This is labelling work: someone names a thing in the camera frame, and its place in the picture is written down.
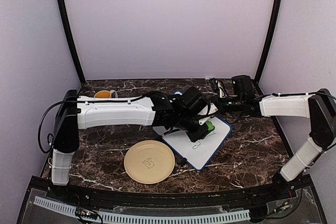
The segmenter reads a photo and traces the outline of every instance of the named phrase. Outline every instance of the beige plate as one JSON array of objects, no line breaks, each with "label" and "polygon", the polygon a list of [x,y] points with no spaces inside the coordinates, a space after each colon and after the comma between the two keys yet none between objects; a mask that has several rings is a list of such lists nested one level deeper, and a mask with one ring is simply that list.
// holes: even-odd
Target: beige plate
[{"label": "beige plate", "polygon": [[126,153],[124,166],[136,182],[155,184],[166,179],[175,166],[175,157],[165,144],[146,140],[133,145]]}]

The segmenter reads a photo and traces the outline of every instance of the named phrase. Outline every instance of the yellow mug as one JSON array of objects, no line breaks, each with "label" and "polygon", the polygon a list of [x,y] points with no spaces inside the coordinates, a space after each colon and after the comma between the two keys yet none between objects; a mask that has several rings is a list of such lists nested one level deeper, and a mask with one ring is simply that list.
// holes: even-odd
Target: yellow mug
[{"label": "yellow mug", "polygon": [[111,91],[101,90],[94,95],[94,98],[105,98],[105,99],[107,99],[107,98],[111,98],[112,94],[114,94],[114,98],[118,98],[118,94],[117,94],[116,90],[111,90]]}]

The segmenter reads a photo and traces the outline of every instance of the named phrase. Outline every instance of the marble countertop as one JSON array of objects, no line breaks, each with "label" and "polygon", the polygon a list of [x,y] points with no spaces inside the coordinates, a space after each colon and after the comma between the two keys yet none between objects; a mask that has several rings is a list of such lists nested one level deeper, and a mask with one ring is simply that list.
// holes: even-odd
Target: marble countertop
[{"label": "marble countertop", "polygon": [[[223,80],[229,93],[232,86]],[[80,95],[92,97],[100,90],[116,90],[119,97],[136,97],[152,90],[173,93],[195,86],[213,95],[204,79],[88,81]],[[228,116],[234,121],[237,115]],[[207,167],[197,172],[175,164],[164,181],[144,185],[125,172],[123,160],[135,143],[157,138],[151,127],[113,125],[79,131],[80,147],[70,170],[70,183],[90,188],[134,193],[203,193],[247,188],[271,183],[272,175],[289,159],[271,118],[244,118],[232,125],[232,133]],[[176,161],[181,158],[175,155]],[[43,178],[48,178],[46,165]]]}]

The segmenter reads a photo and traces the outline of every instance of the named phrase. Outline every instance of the lavender wall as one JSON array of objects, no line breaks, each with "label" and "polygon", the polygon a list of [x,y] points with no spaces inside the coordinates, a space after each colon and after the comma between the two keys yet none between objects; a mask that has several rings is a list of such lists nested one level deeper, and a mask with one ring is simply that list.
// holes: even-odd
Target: lavender wall
[{"label": "lavender wall", "polygon": [[254,75],[273,0],[66,0],[87,79]]},{"label": "lavender wall", "polygon": [[[0,222],[11,224],[46,159],[37,145],[40,117],[80,83],[56,0],[0,0],[0,17]],[[52,124],[50,116],[45,134]]]},{"label": "lavender wall", "polygon": [[[269,92],[317,91],[336,95],[336,0],[282,0],[261,87]],[[307,139],[308,119],[279,118],[294,151]],[[336,220],[336,148],[310,170],[328,223]]]}]

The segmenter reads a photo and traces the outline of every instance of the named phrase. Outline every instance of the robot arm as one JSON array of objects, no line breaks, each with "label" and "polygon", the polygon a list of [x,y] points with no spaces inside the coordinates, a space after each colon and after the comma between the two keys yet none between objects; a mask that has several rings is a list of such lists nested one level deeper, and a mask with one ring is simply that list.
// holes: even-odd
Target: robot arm
[{"label": "robot arm", "polygon": [[216,98],[224,112],[244,111],[255,117],[300,116],[310,119],[308,139],[272,179],[272,197],[277,198],[288,183],[310,167],[336,138],[335,101],[328,96],[330,92],[327,89],[320,89],[316,94],[255,97],[249,76],[233,77],[232,84],[236,97],[221,97],[219,93]]},{"label": "robot arm", "polygon": [[99,99],[78,97],[67,92],[55,120],[51,180],[67,185],[71,160],[79,148],[78,130],[120,124],[164,126],[166,130],[186,131],[190,141],[203,139],[214,128],[205,122],[218,112],[198,89],[189,88],[182,95],[149,92],[138,98]]}]

